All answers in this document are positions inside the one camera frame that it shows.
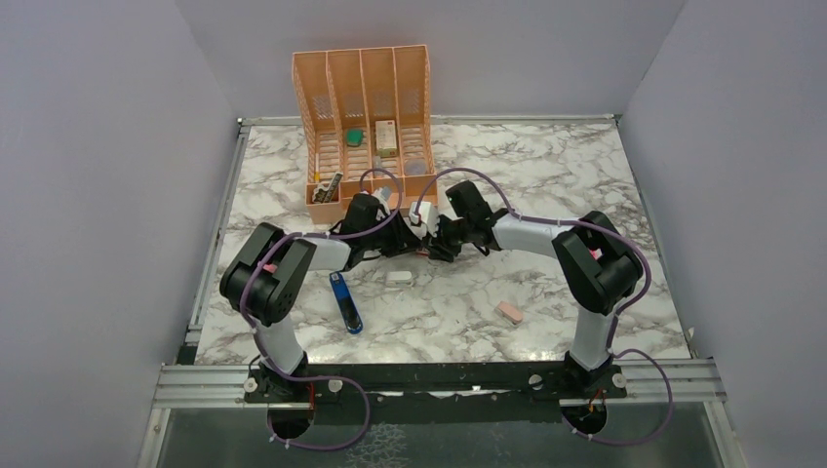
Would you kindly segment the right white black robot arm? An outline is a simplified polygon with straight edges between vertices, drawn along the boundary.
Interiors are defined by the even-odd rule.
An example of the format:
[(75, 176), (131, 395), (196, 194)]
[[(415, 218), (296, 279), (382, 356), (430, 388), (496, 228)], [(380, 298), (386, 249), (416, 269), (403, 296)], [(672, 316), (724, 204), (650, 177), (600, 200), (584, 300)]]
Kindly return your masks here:
[(426, 229), (430, 258), (453, 261), (465, 244), (488, 255), (520, 251), (559, 262), (578, 305), (574, 339), (565, 356), (565, 388), (585, 397), (602, 382), (607, 366), (615, 315), (646, 272), (634, 249), (623, 242), (608, 217), (597, 211), (580, 219), (559, 221), (492, 210), (477, 186), (465, 180), (446, 192), (454, 217), (439, 214), (432, 204), (415, 201), (409, 219)]

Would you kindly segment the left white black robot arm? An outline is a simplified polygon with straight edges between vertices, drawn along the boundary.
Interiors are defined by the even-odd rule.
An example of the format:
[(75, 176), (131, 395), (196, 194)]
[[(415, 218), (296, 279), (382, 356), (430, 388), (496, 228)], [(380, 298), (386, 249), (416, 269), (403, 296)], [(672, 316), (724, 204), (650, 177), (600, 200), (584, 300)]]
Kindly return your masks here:
[(291, 311), (309, 272), (347, 272), (368, 259), (408, 254), (420, 238), (397, 210), (375, 195), (359, 193), (344, 218), (324, 232), (288, 233), (259, 224), (226, 268), (219, 293), (254, 332), (269, 386), (283, 400), (294, 400), (306, 387), (300, 368), (306, 353), (295, 336)]

